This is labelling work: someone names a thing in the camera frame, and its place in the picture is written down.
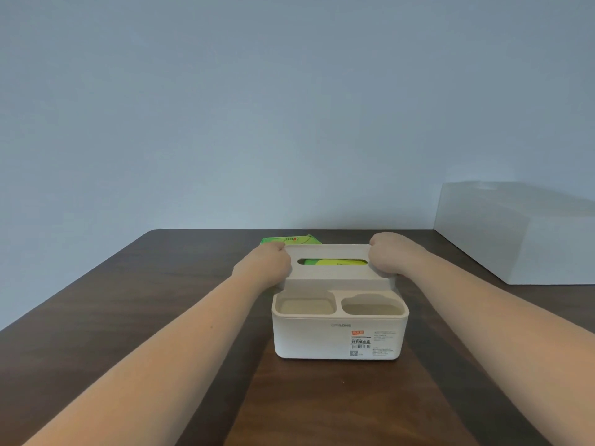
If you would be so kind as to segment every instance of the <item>forearm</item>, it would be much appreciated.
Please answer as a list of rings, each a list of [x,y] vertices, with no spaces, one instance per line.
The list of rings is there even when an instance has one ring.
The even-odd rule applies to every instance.
[[[552,443],[591,444],[595,335],[429,253],[407,276]]]
[[[262,288],[231,277],[110,369],[27,446],[177,441]]]

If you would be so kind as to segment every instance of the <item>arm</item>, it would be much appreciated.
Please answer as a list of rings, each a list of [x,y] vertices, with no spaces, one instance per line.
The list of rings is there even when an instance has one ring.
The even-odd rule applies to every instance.
[[[231,277],[123,358],[26,446],[173,445],[257,296],[287,276],[283,247],[268,243],[250,252]]]
[[[401,235],[380,233],[370,244],[370,261],[380,270],[413,280],[548,440],[560,446],[593,444],[595,335]]]

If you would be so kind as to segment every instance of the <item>person's right arm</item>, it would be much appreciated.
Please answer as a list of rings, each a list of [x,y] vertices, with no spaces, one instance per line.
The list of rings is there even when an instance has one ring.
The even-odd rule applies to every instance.
[[[594,334],[490,285],[404,236],[379,233],[370,244],[370,262],[410,278],[551,443],[595,444]]]

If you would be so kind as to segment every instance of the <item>person's left arm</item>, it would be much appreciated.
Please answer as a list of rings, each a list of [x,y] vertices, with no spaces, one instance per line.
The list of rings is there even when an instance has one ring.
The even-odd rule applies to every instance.
[[[257,296],[287,276],[283,247],[268,243],[250,252],[231,277],[123,358],[26,446],[175,444]]]

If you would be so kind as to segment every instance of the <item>tissue box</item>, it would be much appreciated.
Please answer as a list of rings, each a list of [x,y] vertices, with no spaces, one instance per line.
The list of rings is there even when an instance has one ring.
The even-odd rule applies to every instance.
[[[292,270],[272,300],[275,352],[288,359],[394,360],[409,310],[394,277],[361,266],[306,264],[368,259],[368,245],[286,246]]]
[[[591,200],[519,182],[447,183],[434,228],[507,284],[595,284]]]

